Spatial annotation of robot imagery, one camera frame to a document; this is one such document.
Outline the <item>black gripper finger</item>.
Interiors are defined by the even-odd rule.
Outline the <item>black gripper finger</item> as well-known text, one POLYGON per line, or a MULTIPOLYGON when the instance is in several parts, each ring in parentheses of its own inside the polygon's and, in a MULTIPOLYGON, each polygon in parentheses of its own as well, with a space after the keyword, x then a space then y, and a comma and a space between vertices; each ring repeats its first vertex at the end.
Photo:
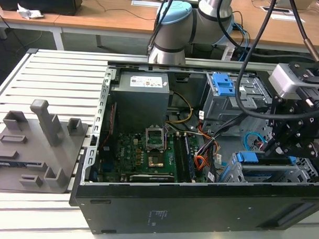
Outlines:
POLYGON ((272 128, 271 139, 266 144, 263 151, 265 153, 289 153, 292 142, 295 141, 297 133, 303 127, 304 121, 294 120, 269 120, 268 126, 272 128))
POLYGON ((318 158, 319 144, 316 142, 284 141, 275 142, 276 150, 286 156, 301 158, 318 158))

